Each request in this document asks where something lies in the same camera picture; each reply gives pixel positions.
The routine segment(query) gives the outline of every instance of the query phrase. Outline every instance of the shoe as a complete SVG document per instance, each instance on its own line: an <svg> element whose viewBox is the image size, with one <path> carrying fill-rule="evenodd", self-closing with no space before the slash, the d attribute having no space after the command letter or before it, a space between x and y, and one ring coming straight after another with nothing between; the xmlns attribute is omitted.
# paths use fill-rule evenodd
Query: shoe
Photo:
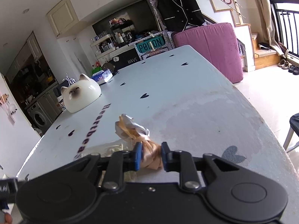
<svg viewBox="0 0 299 224"><path fill-rule="evenodd" d="M294 69L293 74L299 75L299 67L298 66Z"/></svg>
<svg viewBox="0 0 299 224"><path fill-rule="evenodd" d="M290 73L293 73L293 71L295 70L295 68L296 68L296 66L294 66L294 65L290 66L290 68L289 68L289 72L290 72Z"/></svg>
<svg viewBox="0 0 299 224"><path fill-rule="evenodd" d="M285 59L281 59L281 61L279 62L279 64L277 66L282 67L285 64L286 60Z"/></svg>
<svg viewBox="0 0 299 224"><path fill-rule="evenodd" d="M284 69L284 70L288 70L291 65L292 65L291 63L289 63L288 61L286 61L281 68Z"/></svg>

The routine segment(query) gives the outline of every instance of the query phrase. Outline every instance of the peach fabric bow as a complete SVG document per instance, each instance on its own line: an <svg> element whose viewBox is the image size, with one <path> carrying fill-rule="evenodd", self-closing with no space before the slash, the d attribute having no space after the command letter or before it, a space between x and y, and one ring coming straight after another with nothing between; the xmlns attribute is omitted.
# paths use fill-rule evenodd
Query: peach fabric bow
<svg viewBox="0 0 299 224"><path fill-rule="evenodd" d="M134 122L133 118L126 114L119 116L115 122L115 132L123 140L129 143L141 142L143 146L143 159L141 167L158 169L162 167L161 146L150 140L150 131Z"/></svg>

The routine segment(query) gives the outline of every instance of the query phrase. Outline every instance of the beige curtain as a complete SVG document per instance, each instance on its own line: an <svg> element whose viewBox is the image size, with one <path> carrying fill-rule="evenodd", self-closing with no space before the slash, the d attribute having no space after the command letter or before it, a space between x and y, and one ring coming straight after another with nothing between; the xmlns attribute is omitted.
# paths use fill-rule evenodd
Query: beige curtain
<svg viewBox="0 0 299 224"><path fill-rule="evenodd" d="M283 52L277 42L274 39L275 26L271 17L271 5L270 0L256 0L259 14L261 17L263 34L261 39L269 41L270 46L277 51L279 55L283 55Z"/></svg>

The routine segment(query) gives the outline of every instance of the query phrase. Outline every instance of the washing machine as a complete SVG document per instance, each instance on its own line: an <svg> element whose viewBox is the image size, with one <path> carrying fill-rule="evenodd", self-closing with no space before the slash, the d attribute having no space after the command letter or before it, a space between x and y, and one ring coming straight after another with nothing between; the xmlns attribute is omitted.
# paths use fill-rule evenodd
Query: washing machine
<svg viewBox="0 0 299 224"><path fill-rule="evenodd" d="M35 102L30 108L28 108L27 112L43 133L46 133L53 124L38 102Z"/></svg>

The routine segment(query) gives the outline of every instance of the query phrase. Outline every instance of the black slipper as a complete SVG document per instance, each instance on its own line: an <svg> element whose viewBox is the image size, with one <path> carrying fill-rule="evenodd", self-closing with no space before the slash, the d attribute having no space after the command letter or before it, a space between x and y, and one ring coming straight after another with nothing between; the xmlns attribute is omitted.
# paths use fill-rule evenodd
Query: black slipper
<svg viewBox="0 0 299 224"><path fill-rule="evenodd" d="M293 74L299 75L299 67L298 66L294 69Z"/></svg>
<svg viewBox="0 0 299 224"><path fill-rule="evenodd" d="M290 66L290 68L289 68L289 72L290 72L290 73L293 73L293 71L295 70L295 68L296 68L296 66Z"/></svg>

